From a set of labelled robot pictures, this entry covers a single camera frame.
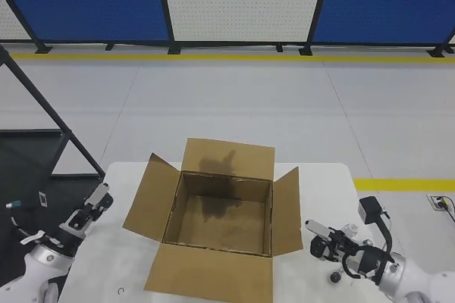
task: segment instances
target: yellow floor line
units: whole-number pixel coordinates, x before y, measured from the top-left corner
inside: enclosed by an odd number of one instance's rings
[[[392,64],[455,64],[455,58],[431,57],[353,57],[299,55],[160,55],[160,54],[11,54],[14,59],[36,60],[128,60],[128,61],[311,61]]]
[[[455,192],[455,179],[354,179],[358,191]]]

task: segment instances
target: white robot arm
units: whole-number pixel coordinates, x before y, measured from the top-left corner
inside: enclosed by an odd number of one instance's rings
[[[0,287],[0,303],[58,301],[58,287],[54,283],[49,284],[49,280],[68,273],[77,249],[86,238],[89,225],[98,220],[113,203],[108,191],[108,184],[99,184],[85,199],[82,208],[75,210],[52,236],[45,235],[42,230],[31,236],[11,218],[26,236],[20,243],[25,245],[34,241],[37,245],[24,257],[25,274]],[[8,207],[14,207],[14,204],[9,204]]]
[[[430,275],[415,261],[392,252],[392,238],[381,219],[382,209],[375,197],[359,201],[359,214],[365,224],[376,223],[387,249],[360,245],[341,230],[327,228],[314,220],[305,222],[316,234],[310,253],[321,260],[341,262],[345,273],[354,278],[370,279],[394,301],[406,298],[409,303],[455,303],[455,273]]]

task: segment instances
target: cardboard box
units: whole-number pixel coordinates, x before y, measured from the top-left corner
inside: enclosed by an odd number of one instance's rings
[[[303,248],[298,167],[275,149],[188,139],[178,171],[152,154],[123,228],[159,241],[145,290],[273,301],[273,257]]]

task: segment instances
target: floor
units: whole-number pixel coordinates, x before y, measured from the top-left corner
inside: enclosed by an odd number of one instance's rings
[[[274,146],[277,162],[341,162],[354,178],[455,179],[455,64],[18,63],[104,169],[151,152],[181,161],[187,137],[206,137]],[[1,68],[0,129],[53,126]],[[55,172],[92,169],[68,146]],[[426,192],[360,195],[389,211],[396,250],[455,270],[455,226]]]

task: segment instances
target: electrical socket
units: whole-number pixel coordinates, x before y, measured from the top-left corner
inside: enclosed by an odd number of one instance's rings
[[[440,198],[441,195],[426,195],[426,198],[428,198],[428,201],[430,202],[430,205],[433,207],[433,210],[434,211],[445,211],[444,208],[441,208],[440,206],[438,206],[438,202],[440,200],[438,200],[438,198]],[[447,203],[448,205],[448,211],[452,211],[452,205],[449,203],[448,199],[446,198],[443,198],[443,201],[445,203]]]

